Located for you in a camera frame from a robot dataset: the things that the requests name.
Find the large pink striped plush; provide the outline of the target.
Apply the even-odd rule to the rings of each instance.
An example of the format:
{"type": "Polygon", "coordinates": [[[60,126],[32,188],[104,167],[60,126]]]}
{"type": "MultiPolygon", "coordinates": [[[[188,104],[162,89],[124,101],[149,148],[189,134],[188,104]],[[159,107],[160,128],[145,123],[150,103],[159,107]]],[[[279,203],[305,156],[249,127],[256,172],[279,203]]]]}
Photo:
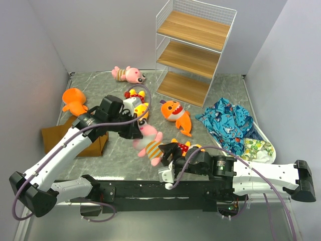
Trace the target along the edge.
{"type": "Polygon", "coordinates": [[[163,145],[163,134],[149,125],[145,118],[138,121],[139,130],[143,136],[142,139],[133,140],[133,147],[139,151],[139,157],[147,156],[152,166],[157,166],[163,157],[163,152],[159,145],[163,145]]]}

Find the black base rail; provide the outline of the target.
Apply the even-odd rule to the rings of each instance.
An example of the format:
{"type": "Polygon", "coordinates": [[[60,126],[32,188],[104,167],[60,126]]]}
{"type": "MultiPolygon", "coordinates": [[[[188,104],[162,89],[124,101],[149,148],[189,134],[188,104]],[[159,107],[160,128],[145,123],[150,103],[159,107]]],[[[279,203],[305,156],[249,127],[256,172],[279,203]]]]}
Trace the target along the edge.
{"type": "Polygon", "coordinates": [[[100,214],[112,220],[119,212],[202,210],[216,212],[217,204],[245,201],[246,194],[234,194],[231,183],[182,181],[173,190],[156,181],[96,180],[83,175],[75,180],[54,182],[63,202],[80,205],[80,214],[87,222],[99,223],[100,214]]]}

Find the yellow green print cloth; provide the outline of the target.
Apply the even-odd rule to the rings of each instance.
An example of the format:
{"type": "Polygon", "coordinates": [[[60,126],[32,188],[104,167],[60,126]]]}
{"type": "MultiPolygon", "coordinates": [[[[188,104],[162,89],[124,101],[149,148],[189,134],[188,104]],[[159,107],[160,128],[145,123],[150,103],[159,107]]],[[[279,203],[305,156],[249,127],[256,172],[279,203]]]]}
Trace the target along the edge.
{"type": "Polygon", "coordinates": [[[276,158],[276,152],[274,146],[270,142],[245,138],[244,140],[244,153],[241,156],[243,160],[253,161],[256,158],[256,154],[258,151],[266,150],[269,156],[273,159],[273,162],[276,158]]]}

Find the small pink striped plush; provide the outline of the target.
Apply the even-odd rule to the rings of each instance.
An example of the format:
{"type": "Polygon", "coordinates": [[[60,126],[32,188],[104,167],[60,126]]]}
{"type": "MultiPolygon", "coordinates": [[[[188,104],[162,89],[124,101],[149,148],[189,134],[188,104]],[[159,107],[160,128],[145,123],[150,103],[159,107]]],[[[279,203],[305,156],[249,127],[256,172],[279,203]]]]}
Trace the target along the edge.
{"type": "Polygon", "coordinates": [[[139,69],[130,66],[127,66],[125,69],[120,69],[118,66],[115,66],[111,74],[116,81],[132,84],[143,83],[146,79],[139,69]]]}

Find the brown folded cloth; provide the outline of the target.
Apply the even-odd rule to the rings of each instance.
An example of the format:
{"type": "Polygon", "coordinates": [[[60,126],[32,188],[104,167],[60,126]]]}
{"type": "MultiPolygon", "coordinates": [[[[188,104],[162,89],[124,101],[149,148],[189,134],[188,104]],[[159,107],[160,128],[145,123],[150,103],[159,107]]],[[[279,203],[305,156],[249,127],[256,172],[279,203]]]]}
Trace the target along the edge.
{"type": "MultiPolygon", "coordinates": [[[[67,130],[71,127],[72,122],[75,120],[76,117],[71,116],[63,125],[44,128],[41,130],[44,143],[44,151],[46,154],[49,153],[49,151],[52,150],[64,137],[64,135],[67,133],[67,130]]],[[[103,156],[103,150],[108,140],[109,133],[107,132],[105,135],[99,137],[94,143],[92,143],[89,147],[83,150],[77,157],[103,156]]]]}

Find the yellow plush polka dress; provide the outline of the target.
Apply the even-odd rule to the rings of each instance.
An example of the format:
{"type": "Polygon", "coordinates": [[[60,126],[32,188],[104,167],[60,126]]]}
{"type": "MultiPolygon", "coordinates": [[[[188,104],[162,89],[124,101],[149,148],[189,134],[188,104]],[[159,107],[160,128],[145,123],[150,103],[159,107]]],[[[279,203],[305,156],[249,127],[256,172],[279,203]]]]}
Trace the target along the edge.
{"type": "Polygon", "coordinates": [[[188,152],[189,149],[192,149],[193,147],[201,147],[199,144],[194,144],[192,145],[191,142],[187,141],[185,144],[180,143],[177,141],[177,139],[172,139],[172,143],[178,144],[178,146],[175,148],[174,153],[172,154],[172,157],[177,157],[177,156],[185,156],[186,153],[188,152]]]}

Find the blue shark print garment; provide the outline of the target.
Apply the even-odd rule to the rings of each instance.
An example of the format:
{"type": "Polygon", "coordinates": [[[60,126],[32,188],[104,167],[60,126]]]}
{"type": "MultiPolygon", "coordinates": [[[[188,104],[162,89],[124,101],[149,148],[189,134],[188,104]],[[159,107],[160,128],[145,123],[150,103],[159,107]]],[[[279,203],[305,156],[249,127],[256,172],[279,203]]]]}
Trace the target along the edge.
{"type": "Polygon", "coordinates": [[[223,149],[235,155],[244,154],[246,138],[263,140],[254,127],[254,120],[249,111],[240,105],[233,105],[223,97],[195,118],[205,126],[223,149]]]}

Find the white cloth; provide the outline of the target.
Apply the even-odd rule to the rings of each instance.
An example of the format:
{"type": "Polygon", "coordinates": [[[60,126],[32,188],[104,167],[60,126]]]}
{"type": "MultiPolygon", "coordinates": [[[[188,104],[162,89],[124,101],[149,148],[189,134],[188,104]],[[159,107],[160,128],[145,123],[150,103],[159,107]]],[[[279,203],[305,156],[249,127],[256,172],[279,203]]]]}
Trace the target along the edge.
{"type": "Polygon", "coordinates": [[[268,152],[264,150],[264,151],[258,151],[256,154],[256,158],[253,161],[258,163],[270,164],[273,162],[273,159],[269,156],[268,152]]]}

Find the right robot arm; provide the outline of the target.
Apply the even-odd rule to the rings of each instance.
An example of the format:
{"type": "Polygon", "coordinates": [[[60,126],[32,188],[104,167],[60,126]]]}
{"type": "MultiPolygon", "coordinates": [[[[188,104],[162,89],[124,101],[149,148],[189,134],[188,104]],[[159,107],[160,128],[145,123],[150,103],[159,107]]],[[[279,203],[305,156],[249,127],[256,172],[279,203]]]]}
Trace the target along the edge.
{"type": "Polygon", "coordinates": [[[183,173],[206,176],[216,185],[215,197],[231,200],[234,196],[271,194],[299,202],[315,202],[311,170],[306,161],[293,164],[265,164],[240,161],[231,156],[213,156],[198,147],[183,154],[177,143],[160,145],[163,168],[159,179],[171,189],[183,173]]]}

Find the yellow plush red dress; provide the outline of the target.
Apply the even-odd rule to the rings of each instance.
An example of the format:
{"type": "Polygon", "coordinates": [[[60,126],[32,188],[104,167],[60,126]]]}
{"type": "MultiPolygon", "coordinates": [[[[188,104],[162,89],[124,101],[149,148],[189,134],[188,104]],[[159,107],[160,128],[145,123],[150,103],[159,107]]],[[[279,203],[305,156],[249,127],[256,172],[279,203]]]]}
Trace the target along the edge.
{"type": "Polygon", "coordinates": [[[146,112],[146,110],[147,110],[147,107],[149,106],[149,103],[145,102],[145,92],[143,90],[136,92],[134,89],[131,89],[129,92],[131,94],[137,93],[137,94],[140,94],[141,96],[144,97],[143,103],[140,104],[138,107],[136,107],[134,114],[131,114],[131,115],[137,115],[137,117],[141,116],[141,118],[139,120],[141,120],[143,118],[147,119],[149,112],[148,111],[146,112]]]}

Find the orange shark plush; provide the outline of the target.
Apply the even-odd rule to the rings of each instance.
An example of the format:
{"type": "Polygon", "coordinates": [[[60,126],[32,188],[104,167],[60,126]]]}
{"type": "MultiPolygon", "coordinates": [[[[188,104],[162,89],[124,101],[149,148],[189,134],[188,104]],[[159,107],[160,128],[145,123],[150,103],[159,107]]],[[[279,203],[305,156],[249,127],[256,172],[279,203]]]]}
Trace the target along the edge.
{"type": "Polygon", "coordinates": [[[88,111],[85,106],[86,96],[78,88],[69,88],[62,95],[62,101],[65,106],[62,108],[63,112],[69,111],[74,116],[79,116],[88,111]]]}
{"type": "Polygon", "coordinates": [[[175,100],[161,100],[160,103],[162,104],[160,110],[163,117],[170,122],[174,122],[176,128],[179,129],[183,135],[191,137],[192,122],[190,113],[184,110],[182,105],[175,100]]]}

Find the white oval tray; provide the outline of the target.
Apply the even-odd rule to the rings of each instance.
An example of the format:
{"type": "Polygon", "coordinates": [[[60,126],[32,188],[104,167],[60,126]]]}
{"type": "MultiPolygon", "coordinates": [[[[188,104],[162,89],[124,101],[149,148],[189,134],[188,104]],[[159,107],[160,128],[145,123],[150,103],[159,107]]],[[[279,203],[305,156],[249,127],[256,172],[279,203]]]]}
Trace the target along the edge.
{"type": "Polygon", "coordinates": [[[256,139],[256,140],[270,142],[268,137],[263,133],[263,131],[259,128],[259,126],[256,122],[253,123],[253,129],[254,129],[254,133],[252,133],[250,135],[250,137],[249,137],[250,139],[256,139]]]}

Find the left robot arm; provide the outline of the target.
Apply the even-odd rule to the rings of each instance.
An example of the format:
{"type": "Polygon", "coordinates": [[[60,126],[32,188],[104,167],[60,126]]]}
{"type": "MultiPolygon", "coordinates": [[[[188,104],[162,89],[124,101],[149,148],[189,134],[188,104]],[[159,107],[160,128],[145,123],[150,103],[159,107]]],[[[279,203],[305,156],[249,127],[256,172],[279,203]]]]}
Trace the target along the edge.
{"type": "Polygon", "coordinates": [[[139,115],[134,110],[139,102],[137,97],[122,100],[108,95],[99,106],[78,116],[45,157],[24,173],[14,172],[9,177],[15,201],[20,201],[36,217],[46,215],[58,203],[75,198],[101,201],[100,183],[90,175],[60,183],[55,180],[67,164],[107,132],[118,133],[124,139],[141,139],[139,115]]]}

